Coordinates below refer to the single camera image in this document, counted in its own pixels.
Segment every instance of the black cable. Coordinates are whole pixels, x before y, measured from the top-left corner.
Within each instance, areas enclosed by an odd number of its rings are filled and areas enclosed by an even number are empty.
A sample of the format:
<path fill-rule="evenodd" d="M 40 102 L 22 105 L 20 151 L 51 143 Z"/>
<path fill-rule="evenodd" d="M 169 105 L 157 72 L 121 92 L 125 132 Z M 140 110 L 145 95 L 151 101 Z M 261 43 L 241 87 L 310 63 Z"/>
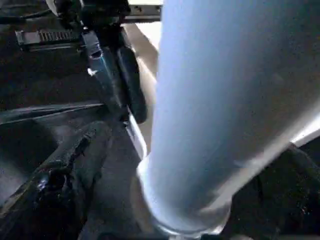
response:
<path fill-rule="evenodd" d="M 29 14 L 29 15 L 20 16 L 19 18 L 21 18 L 21 19 L 36 19 L 36 18 L 41 18 L 41 17 L 47 16 L 51 13 L 52 13 L 52 11 L 50 9 L 47 9 L 47 10 L 38 11 L 38 12 Z"/>
<path fill-rule="evenodd" d="M 35 12 L 25 16 L 0 16 L 0 25 L 7 25 L 7 24 L 24 24 L 28 19 L 36 19 L 47 16 L 51 14 L 52 11 L 50 9 Z"/>

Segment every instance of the white cylinder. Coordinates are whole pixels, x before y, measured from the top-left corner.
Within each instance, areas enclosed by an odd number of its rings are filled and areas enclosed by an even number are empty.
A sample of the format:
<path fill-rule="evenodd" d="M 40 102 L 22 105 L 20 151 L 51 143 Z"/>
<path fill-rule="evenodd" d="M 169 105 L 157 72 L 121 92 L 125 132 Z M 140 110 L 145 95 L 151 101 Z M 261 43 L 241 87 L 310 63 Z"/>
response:
<path fill-rule="evenodd" d="M 318 13 L 303 0 L 164 2 L 151 153 L 140 176 L 161 226 L 213 227 L 318 112 Z"/>

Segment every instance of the machine part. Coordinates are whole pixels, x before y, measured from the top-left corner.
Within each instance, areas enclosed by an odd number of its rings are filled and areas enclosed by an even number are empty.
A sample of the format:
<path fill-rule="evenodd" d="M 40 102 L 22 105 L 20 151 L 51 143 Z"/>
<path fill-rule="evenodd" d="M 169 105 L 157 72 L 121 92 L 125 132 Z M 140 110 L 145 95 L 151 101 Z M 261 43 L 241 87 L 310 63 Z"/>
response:
<path fill-rule="evenodd" d="M 81 15 L 82 23 L 93 29 L 114 23 L 152 23 L 161 20 L 162 5 L 129 5 L 127 0 L 108 2 L 83 0 L 77 2 L 77 6 L 72 6 L 72 4 L 68 3 L 63 5 L 68 6 L 67 8 L 60 8 L 57 7 L 54 0 L 45 1 L 56 16 L 66 18 L 61 19 L 63 22 L 69 22 L 70 24 L 70 21 L 75 20 L 74 17 L 70 18 L 68 14 L 70 8 L 73 7 L 74 11 Z M 61 5 L 64 2 L 69 1 L 62 0 L 59 4 Z"/>
<path fill-rule="evenodd" d="M 102 88 L 102 102 L 112 113 L 122 118 L 127 111 L 127 101 L 114 54 L 108 46 L 100 44 L 94 31 L 84 32 L 82 39 L 86 47 L 90 69 L 95 72 L 94 77 Z"/>
<path fill-rule="evenodd" d="M 130 14 L 123 23 L 153 23 L 161 21 L 162 5 L 130 5 Z"/>
<path fill-rule="evenodd" d="M 48 5 L 49 9 L 53 12 L 53 14 L 58 16 L 55 0 L 45 0 L 45 2 Z"/>
<path fill-rule="evenodd" d="M 80 42 L 79 34 L 70 30 L 16 31 L 15 35 L 21 49 L 30 52 L 75 48 Z"/>
<path fill-rule="evenodd" d="M 147 144 L 145 142 L 144 137 L 142 136 L 142 133 L 136 122 L 135 117 L 130 112 L 130 109 L 128 109 L 128 112 L 129 120 L 125 122 L 125 129 L 128 132 L 128 135 L 140 159 L 143 160 L 147 156 Z"/>
<path fill-rule="evenodd" d="M 117 50 L 117 62 L 124 81 L 128 106 L 138 124 L 147 119 L 147 105 L 140 86 L 140 74 L 136 56 L 131 48 L 122 46 Z"/>
<path fill-rule="evenodd" d="M 319 10 L 166 2 L 151 153 L 138 168 L 166 232 L 223 227 L 226 203 L 319 112 Z"/>
<path fill-rule="evenodd" d="M 94 122 L 62 143 L 0 209 L 0 239 L 77 239 L 111 142 Z"/>

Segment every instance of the dark floor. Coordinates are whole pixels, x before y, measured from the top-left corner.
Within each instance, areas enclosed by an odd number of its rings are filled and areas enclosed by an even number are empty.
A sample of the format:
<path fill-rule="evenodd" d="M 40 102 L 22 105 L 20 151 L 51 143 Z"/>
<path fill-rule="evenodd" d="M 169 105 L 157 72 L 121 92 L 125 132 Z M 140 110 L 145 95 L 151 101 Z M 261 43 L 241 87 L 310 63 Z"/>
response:
<path fill-rule="evenodd" d="M 20 52 L 14 32 L 0 33 L 0 109 L 98 100 L 97 83 L 72 50 Z M 0 119 L 0 205 L 26 181 L 65 138 L 97 119 L 109 119 L 101 107 L 15 124 Z M 129 188 L 139 162 L 125 129 L 110 121 L 114 142 L 102 169 L 81 239 L 100 232 L 134 234 Z"/>

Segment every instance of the white pipe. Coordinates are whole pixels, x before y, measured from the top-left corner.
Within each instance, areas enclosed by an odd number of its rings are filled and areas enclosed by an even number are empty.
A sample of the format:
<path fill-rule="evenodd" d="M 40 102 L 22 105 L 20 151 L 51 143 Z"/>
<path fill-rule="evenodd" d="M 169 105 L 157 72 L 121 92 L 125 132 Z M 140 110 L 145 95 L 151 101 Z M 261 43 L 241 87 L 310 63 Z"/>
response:
<path fill-rule="evenodd" d="M 187 235 L 212 228 L 319 111 L 319 12 L 303 0 L 164 2 L 151 154 L 140 175 L 161 226 Z"/>

